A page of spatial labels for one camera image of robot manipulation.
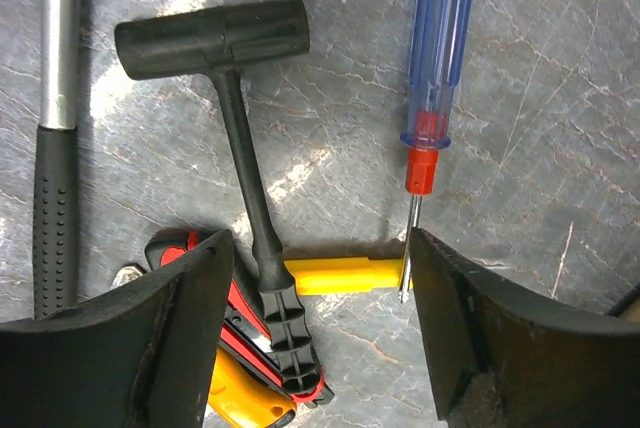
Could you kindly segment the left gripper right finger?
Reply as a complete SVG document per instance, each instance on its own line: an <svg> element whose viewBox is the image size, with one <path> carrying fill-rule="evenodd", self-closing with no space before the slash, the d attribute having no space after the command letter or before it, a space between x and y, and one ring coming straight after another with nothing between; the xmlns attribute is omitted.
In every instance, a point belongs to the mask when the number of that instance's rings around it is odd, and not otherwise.
<svg viewBox="0 0 640 428"><path fill-rule="evenodd" d="M451 427L635 427L639 326L533 292L416 229L436 413Z"/></svg>

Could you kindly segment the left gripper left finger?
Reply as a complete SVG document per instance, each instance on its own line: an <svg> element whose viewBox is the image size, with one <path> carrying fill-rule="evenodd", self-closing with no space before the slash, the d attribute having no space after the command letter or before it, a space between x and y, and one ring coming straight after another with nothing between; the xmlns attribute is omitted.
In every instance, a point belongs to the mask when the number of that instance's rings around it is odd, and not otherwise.
<svg viewBox="0 0 640 428"><path fill-rule="evenodd" d="M43 320L1 327L5 427L198 427L234 266L221 231Z"/></svg>

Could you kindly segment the tan plastic tool box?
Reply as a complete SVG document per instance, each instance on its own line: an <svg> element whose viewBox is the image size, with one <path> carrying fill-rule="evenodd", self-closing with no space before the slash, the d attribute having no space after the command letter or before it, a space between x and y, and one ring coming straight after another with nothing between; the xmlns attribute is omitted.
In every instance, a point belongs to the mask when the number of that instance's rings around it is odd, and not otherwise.
<svg viewBox="0 0 640 428"><path fill-rule="evenodd" d="M618 303L616 303L607 315L627 321L640 321L640 284L637 284L632 290L625 295Z"/></svg>

